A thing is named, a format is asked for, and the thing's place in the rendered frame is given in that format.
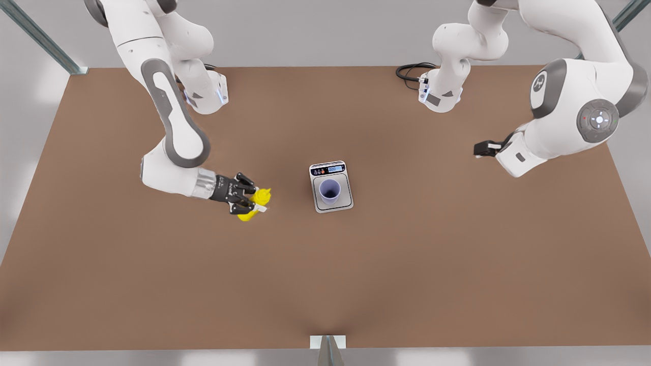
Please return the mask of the yellow sauce bottle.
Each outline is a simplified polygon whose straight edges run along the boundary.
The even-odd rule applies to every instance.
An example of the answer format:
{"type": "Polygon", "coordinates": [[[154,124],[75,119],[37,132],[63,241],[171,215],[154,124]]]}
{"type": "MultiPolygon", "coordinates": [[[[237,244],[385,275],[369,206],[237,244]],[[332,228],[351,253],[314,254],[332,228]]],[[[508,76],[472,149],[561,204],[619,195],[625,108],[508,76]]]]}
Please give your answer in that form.
{"type": "MultiPolygon", "coordinates": [[[[256,188],[256,192],[254,192],[254,194],[250,198],[250,201],[253,202],[253,206],[254,206],[254,204],[260,204],[260,205],[263,205],[263,206],[267,206],[268,202],[271,199],[271,196],[272,195],[271,195],[271,190],[270,189],[256,188]]],[[[259,213],[259,211],[252,210],[249,213],[239,214],[238,218],[242,222],[248,222],[254,216],[256,216],[256,214],[258,214],[258,213],[259,213]]]]}

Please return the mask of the lavender plastic cup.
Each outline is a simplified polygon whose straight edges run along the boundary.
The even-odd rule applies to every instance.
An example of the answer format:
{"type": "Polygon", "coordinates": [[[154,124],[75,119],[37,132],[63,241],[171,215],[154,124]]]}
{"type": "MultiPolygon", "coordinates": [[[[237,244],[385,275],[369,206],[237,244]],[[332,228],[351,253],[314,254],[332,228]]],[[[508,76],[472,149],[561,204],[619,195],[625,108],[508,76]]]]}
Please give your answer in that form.
{"type": "Polygon", "coordinates": [[[339,182],[331,178],[321,181],[318,186],[319,196],[326,205],[333,205],[337,202],[340,190],[339,182]]]}

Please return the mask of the grey digital kitchen scale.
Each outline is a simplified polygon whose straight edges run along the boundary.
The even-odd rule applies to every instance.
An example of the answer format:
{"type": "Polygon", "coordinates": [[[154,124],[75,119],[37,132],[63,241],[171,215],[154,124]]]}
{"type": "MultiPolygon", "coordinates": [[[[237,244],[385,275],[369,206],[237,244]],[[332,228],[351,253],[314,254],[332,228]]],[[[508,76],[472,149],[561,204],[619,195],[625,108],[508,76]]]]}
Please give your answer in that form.
{"type": "Polygon", "coordinates": [[[314,207],[318,213],[349,210],[354,201],[344,161],[309,167],[314,207]]]}

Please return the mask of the silver frame post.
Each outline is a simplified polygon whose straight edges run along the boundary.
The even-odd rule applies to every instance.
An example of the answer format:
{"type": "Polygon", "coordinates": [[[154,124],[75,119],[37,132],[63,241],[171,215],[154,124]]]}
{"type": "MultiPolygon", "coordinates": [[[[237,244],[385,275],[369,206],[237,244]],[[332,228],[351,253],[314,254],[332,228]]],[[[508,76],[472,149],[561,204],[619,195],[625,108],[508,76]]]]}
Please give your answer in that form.
{"type": "Polygon", "coordinates": [[[627,1],[628,2],[625,4],[625,6],[621,10],[619,10],[619,12],[614,17],[612,17],[609,14],[607,14],[607,12],[605,12],[601,1],[595,0],[597,5],[600,7],[600,10],[604,12],[605,18],[607,19],[607,21],[609,21],[609,25],[612,28],[612,33],[614,34],[614,37],[618,42],[618,45],[623,51],[626,60],[630,64],[632,64],[634,59],[630,56],[626,44],[621,38],[620,31],[622,31],[629,23],[631,23],[633,19],[635,19],[635,17],[639,16],[639,14],[641,14],[641,12],[644,9],[650,7],[651,0],[627,0],[627,1]]]}
{"type": "Polygon", "coordinates": [[[345,366],[340,348],[346,348],[345,335],[311,335],[310,348],[319,350],[317,366],[345,366]]]}
{"type": "Polygon", "coordinates": [[[0,0],[0,10],[48,53],[68,74],[81,76],[88,73],[88,67],[79,66],[70,56],[46,34],[14,0],[0,0]]]}

